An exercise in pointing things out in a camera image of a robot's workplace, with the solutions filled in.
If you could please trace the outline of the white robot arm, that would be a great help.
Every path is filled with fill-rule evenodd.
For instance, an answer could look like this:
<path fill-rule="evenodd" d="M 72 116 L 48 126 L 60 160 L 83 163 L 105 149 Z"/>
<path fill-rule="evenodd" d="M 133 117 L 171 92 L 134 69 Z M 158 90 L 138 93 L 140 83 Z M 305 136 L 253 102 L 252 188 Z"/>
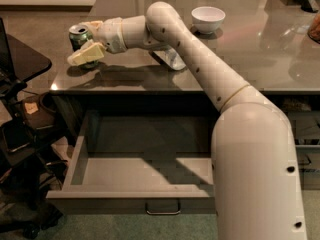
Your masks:
<path fill-rule="evenodd" d="M 91 38 L 72 66 L 130 48 L 173 48 L 220 117 L 212 134 L 219 240 L 308 240 L 295 141 L 287 116 L 195 37 L 165 2 L 145 15 L 81 22 Z"/>

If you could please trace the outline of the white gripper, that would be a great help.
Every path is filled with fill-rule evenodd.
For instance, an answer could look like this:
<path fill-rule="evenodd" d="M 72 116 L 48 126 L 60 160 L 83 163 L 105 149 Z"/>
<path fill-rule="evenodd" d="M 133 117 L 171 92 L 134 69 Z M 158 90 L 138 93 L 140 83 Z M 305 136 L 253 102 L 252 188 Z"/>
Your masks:
<path fill-rule="evenodd" d="M 97 30 L 97 39 L 101 43 L 88 40 L 67 58 L 67 62 L 71 66 L 81 66 L 97 61 L 104 57 L 105 48 L 112 54 L 125 52 L 127 47 L 122 34 L 122 21 L 123 19 L 118 17 L 104 22 L 100 20 L 81 22 L 81 25 L 87 26 L 90 30 Z"/>

